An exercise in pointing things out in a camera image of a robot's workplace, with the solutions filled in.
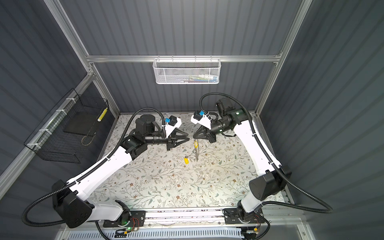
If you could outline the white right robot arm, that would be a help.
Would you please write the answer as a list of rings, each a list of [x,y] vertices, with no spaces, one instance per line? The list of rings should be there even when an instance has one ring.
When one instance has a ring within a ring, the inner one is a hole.
[[[217,135],[232,130],[246,148],[258,177],[249,182],[250,192],[239,201],[236,216],[239,221],[248,223],[253,218],[253,213],[257,211],[258,205],[269,196],[282,191],[287,184],[274,169],[268,157],[288,178],[292,172],[288,167],[282,167],[272,155],[261,138],[252,116],[246,110],[235,108],[230,98],[218,100],[216,107],[218,113],[215,120],[212,120],[209,112],[204,110],[193,113],[191,122],[201,125],[194,133],[194,138],[214,143],[217,141]]]

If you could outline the yellow tagged key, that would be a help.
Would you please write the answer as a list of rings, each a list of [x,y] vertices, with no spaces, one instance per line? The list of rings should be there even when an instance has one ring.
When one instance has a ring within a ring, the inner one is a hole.
[[[188,165],[190,163],[190,157],[189,156],[185,156],[184,157],[184,162],[186,165]]]

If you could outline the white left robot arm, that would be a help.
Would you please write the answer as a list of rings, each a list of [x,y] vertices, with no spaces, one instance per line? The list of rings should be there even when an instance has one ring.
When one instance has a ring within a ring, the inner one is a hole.
[[[94,221],[110,221],[119,227],[132,224],[131,211],[122,201],[95,202],[89,199],[90,195],[117,170],[145,152],[149,145],[164,144],[170,150],[189,141],[188,134],[179,129],[182,120],[178,117],[165,118],[159,126],[153,115],[142,115],[135,123],[131,132],[123,134],[115,151],[68,180],[68,183],[75,183],[68,190],[53,195],[54,210],[69,228]]]

